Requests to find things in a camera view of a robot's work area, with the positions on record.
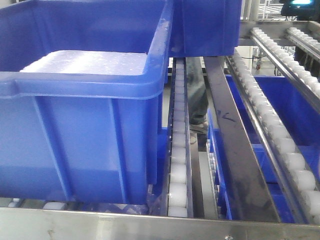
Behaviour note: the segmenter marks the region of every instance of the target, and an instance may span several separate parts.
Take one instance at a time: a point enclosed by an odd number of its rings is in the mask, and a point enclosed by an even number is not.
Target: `gray metal strip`
[[[190,133],[190,157],[192,169],[192,198],[194,217],[204,219],[205,211],[201,184],[198,141],[197,134],[194,132]]]
[[[263,43],[261,42],[256,36],[252,36],[253,41],[255,44],[260,47],[263,52],[267,55],[269,60],[280,70],[280,72],[294,85],[302,96],[308,101],[308,103],[320,113],[320,99],[315,95],[315,93],[306,86],[306,84],[296,76],[292,70],[285,66],[282,61]]]
[[[218,125],[227,158],[224,173],[235,220],[279,222],[280,218],[260,170],[219,57],[205,57]]]
[[[0,208],[4,240],[319,240],[311,225]]]

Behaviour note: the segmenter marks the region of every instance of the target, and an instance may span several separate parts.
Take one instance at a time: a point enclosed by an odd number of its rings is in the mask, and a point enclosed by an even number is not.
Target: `white plastic roller wheel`
[[[286,56],[282,59],[282,61],[289,66],[289,63],[291,63],[294,60],[292,56]]]
[[[286,164],[289,171],[294,170],[304,170],[305,169],[305,159],[297,152],[286,153],[283,155],[284,163]]]
[[[305,84],[307,84],[308,86],[318,82],[318,79],[314,76],[307,76],[303,80],[304,80]]]
[[[269,104],[260,104],[256,107],[256,110],[260,116],[263,116],[264,114],[269,114],[270,112],[273,112],[274,108]]]
[[[297,65],[297,66],[294,66],[292,70],[298,75],[301,71],[304,71],[305,68],[303,66]]]
[[[185,83],[185,75],[184,74],[176,74],[175,75],[175,86],[183,87]]]
[[[276,147],[281,155],[294,153],[296,150],[296,144],[291,138],[276,138],[274,143],[276,144]]]
[[[185,103],[176,101],[174,103],[173,109],[178,110],[178,111],[184,111],[185,110]]]
[[[187,206],[187,185],[182,183],[170,183],[169,185],[169,207]]]
[[[262,90],[260,87],[252,86],[248,89],[248,94],[250,97],[256,96],[256,95],[262,95]]]
[[[314,190],[316,187],[315,176],[308,170],[294,170],[292,177],[299,191]]]
[[[259,106],[260,104],[268,104],[268,99],[262,94],[256,94],[252,97],[253,104]]]
[[[173,147],[171,151],[171,162],[176,164],[186,163],[186,148]]]
[[[186,132],[186,123],[184,121],[173,121],[173,132],[184,134]]]
[[[185,102],[185,95],[184,94],[175,94],[174,95],[174,102],[184,103]]]
[[[293,70],[294,67],[299,66],[299,63],[297,61],[292,61],[290,63],[288,63],[288,67],[291,68]]]
[[[280,125],[270,125],[268,128],[269,135],[272,139],[281,139],[290,137],[289,132],[286,127],[282,124]]]
[[[187,209],[185,207],[170,206],[168,208],[168,216],[186,218],[188,216]]]
[[[185,88],[181,86],[177,86],[174,88],[174,92],[176,94],[185,94]]]
[[[309,71],[301,71],[298,73],[298,77],[301,79],[307,78],[309,76],[311,76]]]
[[[280,118],[275,114],[264,114],[262,115],[263,125],[269,127],[272,125],[280,125]]]
[[[174,120],[177,120],[177,121],[184,122],[186,120],[184,111],[178,111],[178,110],[173,111],[173,117],[174,117]]]
[[[170,183],[185,184],[187,180],[187,167],[185,164],[172,163],[170,169]]]
[[[312,216],[320,215],[320,191],[303,191],[302,196]]]

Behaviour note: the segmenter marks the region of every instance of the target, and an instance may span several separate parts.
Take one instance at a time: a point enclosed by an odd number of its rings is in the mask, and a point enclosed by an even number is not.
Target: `metal guide rail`
[[[320,83],[316,77],[289,56],[261,29],[252,29],[252,39],[267,55],[270,61],[301,92],[309,104],[320,113]]]
[[[296,223],[318,222],[319,183],[240,55],[226,62]]]

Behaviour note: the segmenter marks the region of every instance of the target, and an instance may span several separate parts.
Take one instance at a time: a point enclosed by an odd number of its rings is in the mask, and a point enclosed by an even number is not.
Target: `white roller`
[[[187,181],[187,167],[185,164],[171,163],[170,183],[185,184]]]
[[[301,71],[298,73],[298,77],[301,79],[307,78],[309,76],[311,76],[309,71]]]
[[[314,87],[313,91],[320,98],[320,83]]]
[[[291,138],[276,138],[274,143],[280,154],[294,153],[296,150],[296,144]]]
[[[314,76],[307,76],[303,80],[304,80],[305,84],[307,84],[308,86],[318,82],[318,79]]]
[[[185,88],[182,86],[177,86],[174,88],[174,92],[176,94],[185,94]]]
[[[187,206],[187,185],[182,183],[170,183],[169,185],[169,207]]]
[[[283,58],[285,58],[285,57],[289,57],[289,53],[283,52],[283,53],[280,53],[280,54],[279,54],[279,58],[283,59]]]
[[[254,81],[254,80],[244,81],[244,83],[245,83],[245,88],[246,89],[250,89],[250,88],[254,88],[254,87],[258,88],[259,87],[258,83],[256,81]]]
[[[176,63],[175,69],[184,69],[184,64],[183,63]]]
[[[242,82],[245,83],[245,84],[255,81],[255,78],[253,76],[251,76],[251,75],[246,76],[246,77],[242,77],[241,79],[242,79]]]
[[[289,66],[289,64],[294,60],[292,56],[286,56],[282,59],[282,61]]]
[[[260,104],[268,104],[268,99],[262,95],[262,93],[258,93],[250,97],[250,101],[254,106],[258,106]]]
[[[172,134],[172,146],[173,147],[186,147],[186,134],[174,132]]]
[[[289,171],[305,169],[306,162],[304,157],[300,153],[285,153],[283,155],[283,160]]]
[[[316,187],[315,176],[308,170],[293,170],[292,177],[299,191],[314,190]]]
[[[272,139],[288,138],[290,137],[286,127],[282,124],[270,125],[268,128],[269,135]]]
[[[293,70],[294,67],[299,66],[299,63],[297,61],[292,61],[288,63],[288,67]]]
[[[185,103],[184,102],[175,101],[173,109],[174,110],[178,110],[178,111],[184,111],[185,110]]]
[[[263,125],[269,127],[272,125],[280,125],[280,118],[275,114],[264,114],[262,115]]]
[[[248,88],[248,94],[250,97],[256,96],[256,95],[262,95],[263,92],[258,86],[252,86]]]
[[[258,105],[256,107],[256,110],[260,116],[263,116],[264,114],[273,113],[274,108],[269,104],[266,105],[263,103],[263,104]]]
[[[299,74],[301,71],[304,71],[305,68],[303,66],[297,65],[292,68],[295,74]]]
[[[174,118],[174,120],[184,122],[186,120],[185,112],[175,110],[175,111],[173,111],[173,118]]]
[[[184,121],[173,121],[173,132],[184,134],[186,132],[186,123]]]
[[[65,202],[58,202],[58,201],[51,201],[47,202],[43,209],[47,210],[66,210],[68,208],[68,205]]]
[[[172,147],[171,162],[176,164],[186,163],[186,148],[185,147]]]
[[[320,191],[306,190],[302,192],[306,205],[312,216],[320,215]]]
[[[185,81],[184,81],[184,79],[185,79],[185,76],[183,76],[183,75],[177,75],[177,76],[175,77],[174,85],[175,85],[176,87],[184,87],[184,86],[185,86]]]
[[[185,95],[184,94],[174,94],[174,102],[184,103],[185,102]]]
[[[185,207],[170,206],[168,208],[168,216],[186,218],[188,216],[187,209]]]

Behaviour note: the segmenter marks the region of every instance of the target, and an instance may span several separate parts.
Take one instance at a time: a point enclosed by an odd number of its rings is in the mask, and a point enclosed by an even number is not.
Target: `blue container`
[[[233,55],[242,0],[174,0],[171,57]]]
[[[144,204],[172,23],[166,0],[0,9],[0,196]],[[147,53],[142,75],[19,72],[58,50]]]

